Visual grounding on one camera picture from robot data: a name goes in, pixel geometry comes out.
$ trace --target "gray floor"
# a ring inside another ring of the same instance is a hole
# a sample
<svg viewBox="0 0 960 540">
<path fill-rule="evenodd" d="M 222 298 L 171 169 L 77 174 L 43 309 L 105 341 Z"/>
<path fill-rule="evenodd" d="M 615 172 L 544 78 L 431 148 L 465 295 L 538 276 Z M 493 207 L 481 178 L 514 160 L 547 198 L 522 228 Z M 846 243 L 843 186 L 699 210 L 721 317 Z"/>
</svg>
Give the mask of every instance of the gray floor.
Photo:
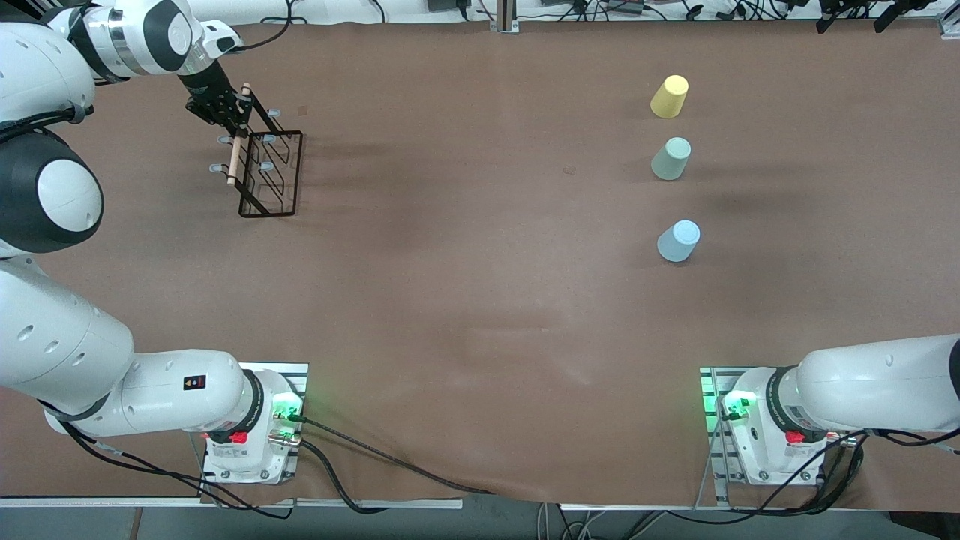
<svg viewBox="0 0 960 540">
<path fill-rule="evenodd" d="M 463 510 L 390 510 L 360 516 L 345 508 L 298 508 L 286 521 L 251 513 L 199 508 L 147 508 L 137 540 L 203 538 L 378 539 L 530 539 L 537 537 L 538 505 L 498 497 L 470 497 Z M 134 510 L 131 508 L 0 508 L 2 540 L 129 540 Z M 567 512 L 571 521 L 583 512 Z M 609 512 L 590 526 L 593 538 L 618 540 L 641 514 Z M 701 513 L 697 517 L 729 519 L 727 514 Z M 550 520 L 551 539 L 560 538 L 556 507 Z M 743 524 L 710 527 L 664 516 L 641 540 L 710 538 L 790 538 L 791 540 L 929 540 L 931 536 L 890 523 L 880 512 L 833 511 L 812 517 L 754 518 Z"/>
</svg>

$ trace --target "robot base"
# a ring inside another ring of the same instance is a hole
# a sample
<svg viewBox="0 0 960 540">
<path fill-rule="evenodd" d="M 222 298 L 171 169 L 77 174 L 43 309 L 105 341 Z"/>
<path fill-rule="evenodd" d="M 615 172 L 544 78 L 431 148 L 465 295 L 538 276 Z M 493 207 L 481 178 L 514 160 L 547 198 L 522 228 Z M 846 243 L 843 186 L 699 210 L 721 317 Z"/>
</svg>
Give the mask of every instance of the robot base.
<svg viewBox="0 0 960 540">
<path fill-rule="evenodd" d="M 808 459 L 822 450 L 826 440 L 815 443 L 789 443 L 786 434 L 770 415 L 766 390 L 775 370 L 757 367 L 748 370 L 726 396 L 723 409 L 741 418 L 729 420 L 744 477 L 750 484 L 781 485 Z M 791 485 L 816 485 L 823 457 L 815 459 Z"/>
<path fill-rule="evenodd" d="M 296 470 L 296 458 L 290 459 L 290 456 L 300 441 L 300 424 L 277 415 L 300 414 L 302 390 L 298 391 L 294 384 L 274 371 L 291 364 L 241 362 L 240 365 L 253 370 L 263 384 L 263 408 L 246 442 L 219 444 L 206 439 L 204 476 L 217 483 L 281 483 Z M 305 389 L 306 366 L 301 371 L 301 386 Z"/>
</svg>

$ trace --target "light blue cup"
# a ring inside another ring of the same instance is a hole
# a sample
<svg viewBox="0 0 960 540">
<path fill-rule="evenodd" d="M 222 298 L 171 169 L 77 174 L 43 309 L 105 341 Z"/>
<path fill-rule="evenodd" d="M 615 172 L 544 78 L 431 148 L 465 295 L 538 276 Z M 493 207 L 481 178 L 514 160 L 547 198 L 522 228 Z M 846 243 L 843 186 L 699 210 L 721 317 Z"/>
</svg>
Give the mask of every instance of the light blue cup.
<svg viewBox="0 0 960 540">
<path fill-rule="evenodd" d="M 657 239 L 657 250 L 670 262 L 686 260 L 700 241 L 700 228 L 692 221 L 678 221 Z"/>
<path fill-rule="evenodd" d="M 689 159 L 690 143 L 685 138 L 675 136 L 660 148 L 650 163 L 650 168 L 661 180 L 677 180 L 684 173 L 686 161 Z"/>
</svg>

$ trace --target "brown table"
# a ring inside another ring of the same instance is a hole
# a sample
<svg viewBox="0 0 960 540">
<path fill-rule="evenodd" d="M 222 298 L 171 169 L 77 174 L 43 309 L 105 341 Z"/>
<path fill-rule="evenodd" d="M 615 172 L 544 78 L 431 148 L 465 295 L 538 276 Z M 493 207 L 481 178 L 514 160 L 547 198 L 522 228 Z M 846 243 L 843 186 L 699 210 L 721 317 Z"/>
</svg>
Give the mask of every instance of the brown table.
<svg viewBox="0 0 960 540">
<path fill-rule="evenodd" d="M 690 504 L 700 366 L 957 331 L 958 51 L 929 22 L 293 28 L 224 65 L 309 135 L 295 218 L 237 217 L 206 172 L 222 131 L 182 109 L 176 78 L 135 80 L 62 130 L 106 215 L 40 262 L 139 351 L 310 362 L 310 416 L 441 475 L 535 501 Z M 660 120 L 647 104 L 671 73 L 691 90 Z M 674 135 L 693 156 L 660 182 L 649 161 Z M 703 240 L 672 266 L 655 239 L 682 218 Z M 192 495 L 0 400 L 5 495 Z M 115 444 L 196 471 L 182 433 Z M 355 498 L 456 495 L 324 446 Z M 955 457 L 866 450 L 843 506 L 960 511 Z M 334 496 L 309 458 L 244 491 Z"/>
</svg>

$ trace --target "black label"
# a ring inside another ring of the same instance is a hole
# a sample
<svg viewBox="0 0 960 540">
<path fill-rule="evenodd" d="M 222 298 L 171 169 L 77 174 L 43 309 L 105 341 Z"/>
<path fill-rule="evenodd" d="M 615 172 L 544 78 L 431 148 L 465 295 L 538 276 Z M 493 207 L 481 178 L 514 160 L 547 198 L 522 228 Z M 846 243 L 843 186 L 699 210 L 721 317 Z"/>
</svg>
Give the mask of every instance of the black label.
<svg viewBox="0 0 960 540">
<path fill-rule="evenodd" d="M 206 388 L 206 375 L 194 375 L 183 378 L 184 390 L 199 390 Z"/>
</svg>

